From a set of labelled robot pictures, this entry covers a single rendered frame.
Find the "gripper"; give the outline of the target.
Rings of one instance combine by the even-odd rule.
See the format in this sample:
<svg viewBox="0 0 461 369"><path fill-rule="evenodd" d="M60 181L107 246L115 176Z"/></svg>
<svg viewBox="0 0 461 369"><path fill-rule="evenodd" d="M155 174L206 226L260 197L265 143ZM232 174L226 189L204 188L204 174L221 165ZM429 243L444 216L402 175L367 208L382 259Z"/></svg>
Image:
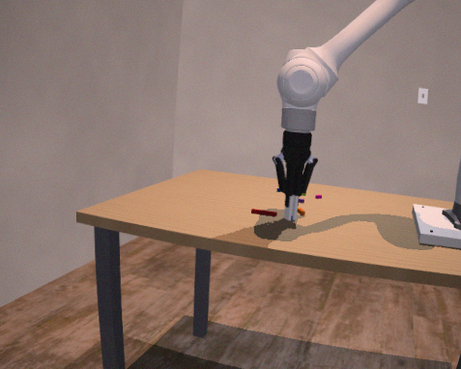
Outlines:
<svg viewBox="0 0 461 369"><path fill-rule="evenodd" d="M282 150L278 156L273 156L279 191L285 193L284 218L287 220L291 220L292 216L293 220L297 220L299 196L306 193L314 166L318 162L318 158L311 155L311 138L311 132L299 133L284 130ZM286 179L283 159L286 162Z"/></svg>

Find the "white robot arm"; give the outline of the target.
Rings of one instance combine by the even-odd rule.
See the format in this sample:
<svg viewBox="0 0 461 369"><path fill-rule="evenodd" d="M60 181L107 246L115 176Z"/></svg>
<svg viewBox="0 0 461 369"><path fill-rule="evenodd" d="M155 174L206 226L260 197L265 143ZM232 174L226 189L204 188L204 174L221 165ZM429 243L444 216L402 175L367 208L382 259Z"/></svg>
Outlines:
<svg viewBox="0 0 461 369"><path fill-rule="evenodd" d="M277 77L277 89L282 99L281 127L299 133L315 130L318 102L338 80L338 71L343 62L414 1L376 0L322 46L289 51ZM442 215L447 217L454 228L461 230L461 157L453 208L443 209Z"/></svg>

